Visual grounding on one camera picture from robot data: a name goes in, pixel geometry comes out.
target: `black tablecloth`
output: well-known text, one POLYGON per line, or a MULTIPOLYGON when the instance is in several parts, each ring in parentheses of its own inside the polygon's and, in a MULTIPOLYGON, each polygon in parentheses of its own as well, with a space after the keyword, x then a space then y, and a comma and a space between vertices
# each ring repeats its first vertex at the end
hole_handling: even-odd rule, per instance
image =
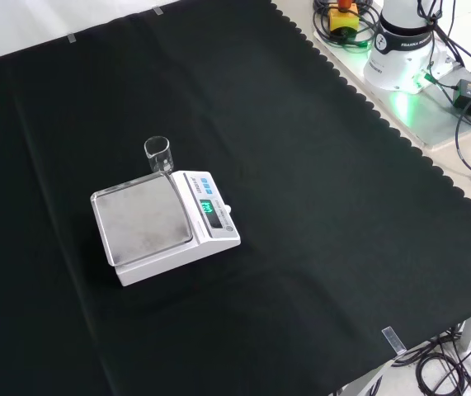
POLYGON ((41 367, 78 394, 329 394, 394 357, 383 328, 471 316, 471 200, 431 160, 267 0, 163 10, 0 59, 0 394, 41 367), (242 244, 121 288, 89 198, 157 134, 242 244))

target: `green digital display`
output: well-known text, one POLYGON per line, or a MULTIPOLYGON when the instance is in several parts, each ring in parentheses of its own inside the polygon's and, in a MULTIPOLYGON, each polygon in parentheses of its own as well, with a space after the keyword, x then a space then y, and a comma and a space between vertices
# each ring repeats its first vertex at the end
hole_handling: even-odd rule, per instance
POLYGON ((211 206, 210 200, 201 200, 200 203, 202 204, 202 210, 204 211, 204 213, 213 212, 213 207, 211 206))
POLYGON ((213 207, 213 202, 210 200, 200 200, 200 205, 202 206, 202 211, 205 214, 205 217, 208 218, 212 229, 221 229, 222 224, 220 223, 219 216, 215 213, 213 207))

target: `label on scale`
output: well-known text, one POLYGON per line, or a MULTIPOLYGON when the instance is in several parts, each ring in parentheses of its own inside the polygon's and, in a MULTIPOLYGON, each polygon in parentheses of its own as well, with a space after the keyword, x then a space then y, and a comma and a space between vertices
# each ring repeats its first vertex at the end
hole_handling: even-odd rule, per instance
POLYGON ((186 179, 210 237, 232 238, 236 235, 233 222, 211 175, 205 172, 187 172, 186 179))

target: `white wall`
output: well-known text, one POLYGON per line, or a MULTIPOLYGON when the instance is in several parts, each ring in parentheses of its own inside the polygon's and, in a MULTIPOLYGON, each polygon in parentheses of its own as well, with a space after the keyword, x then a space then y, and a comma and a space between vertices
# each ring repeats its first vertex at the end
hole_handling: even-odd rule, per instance
POLYGON ((0 56, 176 0, 0 0, 0 56))

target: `clear glass cup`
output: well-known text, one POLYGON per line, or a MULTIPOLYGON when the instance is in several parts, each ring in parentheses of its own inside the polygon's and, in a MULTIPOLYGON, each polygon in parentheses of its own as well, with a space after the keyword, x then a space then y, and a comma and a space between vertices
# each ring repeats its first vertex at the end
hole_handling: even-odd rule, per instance
POLYGON ((149 165, 153 172, 171 172, 173 169, 169 140, 163 136, 153 136, 144 145, 149 165))

